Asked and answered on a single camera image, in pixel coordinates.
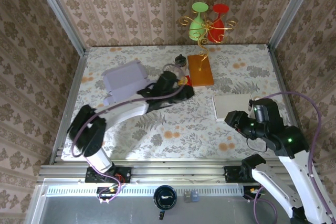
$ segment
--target table surface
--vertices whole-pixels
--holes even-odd
[[[172,107],[131,118],[105,132],[103,148],[114,159],[144,158],[244,158],[255,151],[246,139],[224,122],[216,122],[213,95],[251,93],[263,97],[280,91],[266,45],[214,45],[209,61],[215,84],[194,87],[195,95]],[[110,68],[139,59],[151,80],[156,80],[166,63],[176,56],[194,55],[198,46],[148,46],[91,48],[83,73],[72,120],[79,109],[89,104],[103,106],[107,96],[101,74]],[[275,98],[284,123],[289,124],[281,96]],[[249,141],[264,150],[262,140]],[[71,140],[66,139],[62,159],[74,160]],[[263,157],[275,157],[272,151]]]

